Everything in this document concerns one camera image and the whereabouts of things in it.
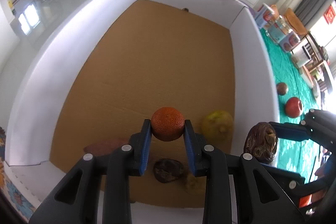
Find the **red apple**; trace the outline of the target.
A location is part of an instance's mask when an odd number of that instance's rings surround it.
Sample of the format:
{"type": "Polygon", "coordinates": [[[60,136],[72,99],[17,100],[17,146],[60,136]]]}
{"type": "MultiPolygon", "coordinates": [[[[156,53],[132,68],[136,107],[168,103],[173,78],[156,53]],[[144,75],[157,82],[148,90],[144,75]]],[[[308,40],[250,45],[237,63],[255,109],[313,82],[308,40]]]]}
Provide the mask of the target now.
{"type": "Polygon", "coordinates": [[[303,113],[303,104],[298,97],[291,97],[285,104],[285,114],[290,118],[297,118],[303,113]]]}

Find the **sweet potato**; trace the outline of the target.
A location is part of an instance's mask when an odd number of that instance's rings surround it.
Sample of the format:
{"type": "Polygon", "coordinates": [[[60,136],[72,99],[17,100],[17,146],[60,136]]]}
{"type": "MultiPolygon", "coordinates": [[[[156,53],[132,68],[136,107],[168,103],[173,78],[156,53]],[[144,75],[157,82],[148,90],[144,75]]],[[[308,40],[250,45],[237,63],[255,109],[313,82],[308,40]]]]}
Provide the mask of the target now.
{"type": "Polygon", "coordinates": [[[277,94],[280,96],[286,95],[289,90],[288,85],[284,82],[277,83],[276,89],[277,89],[277,94]]]}
{"type": "Polygon", "coordinates": [[[94,156],[109,155],[117,148],[127,144],[128,138],[110,138],[98,141],[83,148],[85,153],[91,153],[94,156]]]}

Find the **green fruit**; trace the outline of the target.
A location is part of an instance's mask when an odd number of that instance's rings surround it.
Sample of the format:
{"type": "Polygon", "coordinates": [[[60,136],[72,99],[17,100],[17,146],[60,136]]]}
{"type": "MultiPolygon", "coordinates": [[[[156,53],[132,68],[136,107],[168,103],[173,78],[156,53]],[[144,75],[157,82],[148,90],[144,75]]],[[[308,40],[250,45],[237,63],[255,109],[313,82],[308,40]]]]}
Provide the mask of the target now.
{"type": "Polygon", "coordinates": [[[234,129],[232,115],[224,110],[213,111],[202,121],[201,131],[209,143],[231,141],[234,129]]]}
{"type": "Polygon", "coordinates": [[[204,194],[206,191],[206,178],[195,177],[188,173],[185,178],[185,191],[189,194],[204,194]]]}

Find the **orange tangerine front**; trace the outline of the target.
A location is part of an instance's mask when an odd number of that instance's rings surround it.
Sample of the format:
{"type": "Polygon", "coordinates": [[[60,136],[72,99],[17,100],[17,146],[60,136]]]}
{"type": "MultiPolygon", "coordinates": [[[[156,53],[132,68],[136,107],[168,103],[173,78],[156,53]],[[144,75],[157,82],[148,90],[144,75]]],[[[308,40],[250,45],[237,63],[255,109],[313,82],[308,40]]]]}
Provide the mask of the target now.
{"type": "Polygon", "coordinates": [[[183,135],[185,118],[173,107],[162,107],[151,117],[153,135],[161,141],[174,141],[183,135]]]}

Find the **green fruit front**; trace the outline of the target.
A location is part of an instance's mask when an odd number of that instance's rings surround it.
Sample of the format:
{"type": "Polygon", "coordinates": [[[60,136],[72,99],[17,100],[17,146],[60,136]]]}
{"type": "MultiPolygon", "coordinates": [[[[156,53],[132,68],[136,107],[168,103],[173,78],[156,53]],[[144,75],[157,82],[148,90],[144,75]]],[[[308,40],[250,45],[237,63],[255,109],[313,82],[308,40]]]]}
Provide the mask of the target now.
{"type": "Polygon", "coordinates": [[[206,178],[195,177],[188,173],[185,178],[185,191],[189,194],[204,194],[206,191],[206,178]]]}

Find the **plastic bag package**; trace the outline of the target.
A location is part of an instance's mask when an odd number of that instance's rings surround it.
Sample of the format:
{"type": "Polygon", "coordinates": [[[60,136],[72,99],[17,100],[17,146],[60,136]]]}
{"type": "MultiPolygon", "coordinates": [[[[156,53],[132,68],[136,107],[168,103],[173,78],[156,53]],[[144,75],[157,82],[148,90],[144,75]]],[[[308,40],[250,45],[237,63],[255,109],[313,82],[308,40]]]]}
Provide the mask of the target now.
{"type": "Polygon", "coordinates": [[[321,89],[319,87],[319,84],[318,82],[314,80],[314,83],[313,83],[313,88],[312,88],[312,93],[313,93],[313,96],[315,99],[319,98],[321,96],[321,89]]]}

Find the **wooden chair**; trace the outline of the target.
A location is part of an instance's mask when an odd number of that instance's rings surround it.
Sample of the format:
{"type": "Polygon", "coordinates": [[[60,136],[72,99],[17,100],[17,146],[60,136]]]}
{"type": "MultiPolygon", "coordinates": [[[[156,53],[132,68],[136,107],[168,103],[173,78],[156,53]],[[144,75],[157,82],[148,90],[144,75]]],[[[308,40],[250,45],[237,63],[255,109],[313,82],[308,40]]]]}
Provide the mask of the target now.
{"type": "Polygon", "coordinates": [[[335,80],[327,62],[326,51],[317,43],[310,31],[307,31],[300,38],[301,42],[293,48],[291,54],[306,50],[310,59],[305,66],[309,73],[316,78],[321,91],[327,91],[328,93],[335,91],[335,80]]]}

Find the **clear jar black lid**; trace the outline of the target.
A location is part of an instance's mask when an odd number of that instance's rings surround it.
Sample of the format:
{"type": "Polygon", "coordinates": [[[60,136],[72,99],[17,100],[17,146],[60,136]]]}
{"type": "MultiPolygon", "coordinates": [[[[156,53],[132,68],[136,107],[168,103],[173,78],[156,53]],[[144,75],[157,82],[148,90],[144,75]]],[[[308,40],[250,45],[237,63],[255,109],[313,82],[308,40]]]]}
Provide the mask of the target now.
{"type": "Polygon", "coordinates": [[[306,47],[302,46],[297,52],[295,52],[291,56],[291,60],[294,66],[300,69],[302,66],[306,65],[311,60],[311,56],[306,47]]]}

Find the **red label tin can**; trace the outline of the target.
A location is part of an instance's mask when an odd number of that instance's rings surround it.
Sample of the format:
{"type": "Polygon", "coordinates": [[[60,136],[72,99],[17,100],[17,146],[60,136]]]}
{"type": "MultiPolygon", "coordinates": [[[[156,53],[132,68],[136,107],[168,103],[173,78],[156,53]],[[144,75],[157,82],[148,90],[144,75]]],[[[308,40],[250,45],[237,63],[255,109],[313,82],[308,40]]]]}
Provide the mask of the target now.
{"type": "Polygon", "coordinates": [[[301,39],[299,38],[298,34],[292,31],[288,33],[279,42],[279,46],[284,52],[288,53],[288,52],[291,52],[297,45],[299,45],[300,42],[301,42],[301,39]]]}

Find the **orange lounge chair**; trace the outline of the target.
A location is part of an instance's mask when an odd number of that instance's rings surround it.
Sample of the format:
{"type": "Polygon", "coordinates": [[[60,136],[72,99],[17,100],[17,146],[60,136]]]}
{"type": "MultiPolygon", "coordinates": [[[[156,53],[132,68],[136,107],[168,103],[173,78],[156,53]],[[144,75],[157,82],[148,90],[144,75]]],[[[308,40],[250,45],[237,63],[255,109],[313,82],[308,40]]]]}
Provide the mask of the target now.
{"type": "MultiPolygon", "coordinates": [[[[270,8],[274,11],[274,15],[271,19],[271,22],[274,23],[276,20],[278,20],[280,14],[276,5],[271,5],[270,8]]],[[[308,34],[308,30],[305,28],[291,8],[287,8],[282,17],[291,26],[291,29],[294,30],[296,34],[298,34],[298,36],[303,37],[308,34]]]]}

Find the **glass jar gold lid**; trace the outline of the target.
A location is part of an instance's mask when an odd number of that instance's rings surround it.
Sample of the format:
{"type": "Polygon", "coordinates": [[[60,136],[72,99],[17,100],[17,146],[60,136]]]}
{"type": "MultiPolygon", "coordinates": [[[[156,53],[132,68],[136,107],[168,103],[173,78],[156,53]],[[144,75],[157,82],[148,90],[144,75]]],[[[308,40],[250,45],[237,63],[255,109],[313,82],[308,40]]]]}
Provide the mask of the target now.
{"type": "Polygon", "coordinates": [[[278,44],[284,37],[292,31],[283,16],[279,16],[266,30],[266,35],[276,44],[278,44]]]}

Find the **blue label tin can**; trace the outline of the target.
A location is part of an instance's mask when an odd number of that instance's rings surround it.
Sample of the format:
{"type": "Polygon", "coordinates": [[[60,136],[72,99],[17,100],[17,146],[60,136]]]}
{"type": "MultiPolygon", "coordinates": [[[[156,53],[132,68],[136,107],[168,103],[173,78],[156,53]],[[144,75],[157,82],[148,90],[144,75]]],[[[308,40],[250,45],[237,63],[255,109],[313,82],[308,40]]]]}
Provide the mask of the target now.
{"type": "Polygon", "coordinates": [[[263,3],[254,16],[257,28],[262,29],[272,19],[272,16],[274,16],[274,10],[263,3]]]}

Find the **grey curtain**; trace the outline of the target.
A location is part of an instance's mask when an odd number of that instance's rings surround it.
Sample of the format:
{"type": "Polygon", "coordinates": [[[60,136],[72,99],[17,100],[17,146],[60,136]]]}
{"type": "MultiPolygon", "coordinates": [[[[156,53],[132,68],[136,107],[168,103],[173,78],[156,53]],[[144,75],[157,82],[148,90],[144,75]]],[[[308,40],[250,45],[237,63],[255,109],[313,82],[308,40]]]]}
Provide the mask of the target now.
{"type": "Polygon", "coordinates": [[[327,0],[302,0],[302,2],[295,9],[294,13],[301,23],[307,27],[309,24],[311,24],[312,20],[326,1],[327,0]]]}

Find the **white cardboard box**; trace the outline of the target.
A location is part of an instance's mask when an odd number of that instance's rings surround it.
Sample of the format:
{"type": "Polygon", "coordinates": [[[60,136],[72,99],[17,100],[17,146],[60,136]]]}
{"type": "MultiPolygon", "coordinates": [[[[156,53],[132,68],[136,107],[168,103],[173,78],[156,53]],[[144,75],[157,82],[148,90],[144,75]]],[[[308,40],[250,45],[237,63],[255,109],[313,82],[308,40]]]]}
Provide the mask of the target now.
{"type": "Polygon", "coordinates": [[[279,120],[269,55],[238,0],[87,0],[50,34],[19,84],[6,128],[6,186],[37,221],[84,148],[122,145],[161,107],[196,132],[215,110],[234,130],[212,144],[240,155],[248,131],[279,120]]]}

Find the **red wall hanging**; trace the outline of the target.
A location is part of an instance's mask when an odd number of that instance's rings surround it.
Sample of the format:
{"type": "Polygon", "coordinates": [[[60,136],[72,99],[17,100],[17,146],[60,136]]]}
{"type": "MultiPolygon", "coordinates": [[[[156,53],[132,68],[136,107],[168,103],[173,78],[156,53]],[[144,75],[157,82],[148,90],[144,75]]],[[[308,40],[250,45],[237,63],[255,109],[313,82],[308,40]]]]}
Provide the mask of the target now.
{"type": "Polygon", "coordinates": [[[323,14],[324,19],[326,20],[327,24],[332,24],[335,20],[335,9],[333,5],[330,5],[327,10],[323,14]]]}

